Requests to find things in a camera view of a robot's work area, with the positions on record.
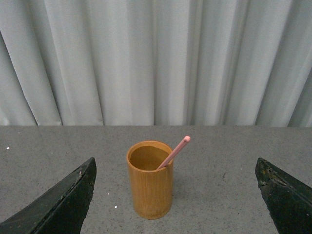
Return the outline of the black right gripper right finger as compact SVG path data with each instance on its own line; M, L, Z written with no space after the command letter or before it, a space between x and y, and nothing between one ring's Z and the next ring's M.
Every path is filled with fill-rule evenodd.
M280 234L312 232L312 188L263 158L255 175L261 195Z

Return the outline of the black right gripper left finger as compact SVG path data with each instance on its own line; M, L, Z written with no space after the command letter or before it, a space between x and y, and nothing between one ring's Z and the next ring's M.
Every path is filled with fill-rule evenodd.
M92 157L30 205L2 222L2 234L79 234L97 175Z

